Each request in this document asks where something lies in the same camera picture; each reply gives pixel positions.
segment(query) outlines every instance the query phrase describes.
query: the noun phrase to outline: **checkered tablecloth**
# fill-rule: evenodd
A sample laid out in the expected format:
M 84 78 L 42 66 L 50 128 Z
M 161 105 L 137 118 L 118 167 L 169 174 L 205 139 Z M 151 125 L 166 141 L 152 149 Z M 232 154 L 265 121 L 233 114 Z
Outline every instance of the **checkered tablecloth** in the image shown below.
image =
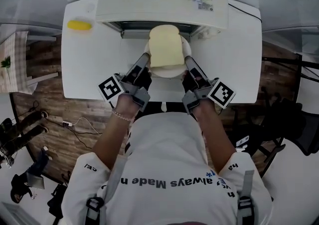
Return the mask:
M 28 31 L 12 34 L 0 45 L 0 62 L 10 56 L 11 66 L 0 68 L 0 93 L 32 94 L 26 81 L 25 45 Z

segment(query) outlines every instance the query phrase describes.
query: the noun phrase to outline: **white t-shirt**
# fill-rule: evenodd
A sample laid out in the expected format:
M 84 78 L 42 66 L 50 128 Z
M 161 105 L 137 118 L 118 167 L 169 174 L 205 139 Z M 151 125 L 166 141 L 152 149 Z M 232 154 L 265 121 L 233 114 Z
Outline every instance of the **white t-shirt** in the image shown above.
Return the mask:
M 247 170 L 255 170 L 251 196 L 258 224 L 269 222 L 271 197 L 249 154 L 233 154 L 217 175 L 207 165 L 201 130 L 191 116 L 167 112 L 142 117 L 128 142 L 121 181 L 106 204 L 107 225 L 235 225 Z M 78 158 L 62 203 L 68 225 L 85 223 L 86 202 L 103 196 L 109 174 L 95 153 Z

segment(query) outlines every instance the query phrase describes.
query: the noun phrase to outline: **yellow object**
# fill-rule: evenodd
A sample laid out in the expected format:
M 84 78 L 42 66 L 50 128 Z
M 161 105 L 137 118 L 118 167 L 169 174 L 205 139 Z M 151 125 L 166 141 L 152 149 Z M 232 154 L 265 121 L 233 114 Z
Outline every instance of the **yellow object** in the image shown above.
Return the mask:
M 160 25 L 150 31 L 151 67 L 184 65 L 181 36 L 173 25 Z
M 79 21 L 79 20 L 70 20 L 68 22 L 68 28 L 75 30 L 89 30 L 92 28 L 92 25 L 88 22 Z

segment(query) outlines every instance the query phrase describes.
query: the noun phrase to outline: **black and white square marker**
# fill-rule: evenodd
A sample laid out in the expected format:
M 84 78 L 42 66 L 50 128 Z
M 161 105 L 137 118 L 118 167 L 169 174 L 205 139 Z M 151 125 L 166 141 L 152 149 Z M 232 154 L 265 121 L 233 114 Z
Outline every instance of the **black and white square marker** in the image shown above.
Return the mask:
M 102 98 L 106 102 L 109 102 L 111 99 L 114 99 L 115 97 L 124 93 L 122 86 L 114 75 L 99 84 L 98 89 L 102 95 Z
M 208 97 L 217 103 L 220 107 L 225 109 L 229 102 L 232 101 L 236 95 L 235 91 L 222 83 L 220 80 L 214 85 L 208 94 Z

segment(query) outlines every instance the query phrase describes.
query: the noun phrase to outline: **plate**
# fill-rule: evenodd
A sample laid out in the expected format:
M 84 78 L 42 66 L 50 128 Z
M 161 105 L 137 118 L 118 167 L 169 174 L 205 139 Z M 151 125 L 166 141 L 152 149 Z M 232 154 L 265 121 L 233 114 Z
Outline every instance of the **plate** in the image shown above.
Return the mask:
M 181 37 L 181 43 L 182 43 L 184 58 L 186 56 L 191 56 L 191 48 L 188 41 L 185 38 Z M 151 54 L 149 42 L 146 44 L 144 52 Z M 159 77 L 174 78 L 176 76 L 183 74 L 186 69 L 187 69 L 186 65 L 177 65 L 177 66 L 150 68 L 150 71 Z

